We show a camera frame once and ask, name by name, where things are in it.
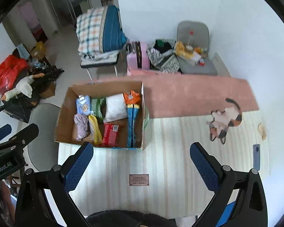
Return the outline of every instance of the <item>cat ear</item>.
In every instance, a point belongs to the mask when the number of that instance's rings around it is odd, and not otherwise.
[[[213,138],[213,134],[212,133],[210,133],[209,137],[210,137],[212,142],[216,139],[216,137]]]
[[[225,136],[225,137],[223,137],[223,138],[221,138],[220,140],[221,140],[221,143],[222,143],[222,144],[225,144],[226,136]]]

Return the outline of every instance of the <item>striped tablecloth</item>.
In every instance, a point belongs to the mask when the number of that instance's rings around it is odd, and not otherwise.
[[[232,127],[225,145],[209,139],[210,115],[150,119],[143,151],[94,148],[94,156],[70,196],[83,215],[107,209],[155,213],[166,218],[199,215],[213,196],[189,156],[193,142],[200,142],[220,164],[248,172],[253,167],[253,145],[261,145],[260,175],[270,171],[267,140],[257,127],[260,111],[243,113]],[[60,143],[58,163],[79,149]],[[129,174],[149,174],[149,186],[129,186]]]

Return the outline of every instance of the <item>barcode label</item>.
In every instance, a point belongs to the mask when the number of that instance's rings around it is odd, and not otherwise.
[[[113,127],[113,131],[117,132],[118,131],[119,126],[118,125],[114,125]]]

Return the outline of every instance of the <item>silver bolt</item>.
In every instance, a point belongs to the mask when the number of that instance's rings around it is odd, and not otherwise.
[[[30,175],[32,172],[33,172],[33,170],[32,170],[31,168],[28,168],[28,169],[25,171],[25,174],[26,174],[26,175]]]
[[[229,171],[230,171],[230,166],[224,165],[224,166],[223,166],[223,170],[229,172]]]
[[[257,175],[258,174],[258,171],[256,170],[256,169],[251,169],[251,172],[253,173],[253,174],[255,174],[255,175]]]
[[[60,166],[60,165],[55,165],[55,166],[53,167],[53,170],[54,170],[55,172],[59,171],[60,169],[61,169],[61,166]]]

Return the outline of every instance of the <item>pink suitcase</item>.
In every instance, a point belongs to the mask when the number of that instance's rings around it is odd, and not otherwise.
[[[147,43],[131,42],[127,45],[127,67],[129,70],[151,68],[151,62],[146,54]]]

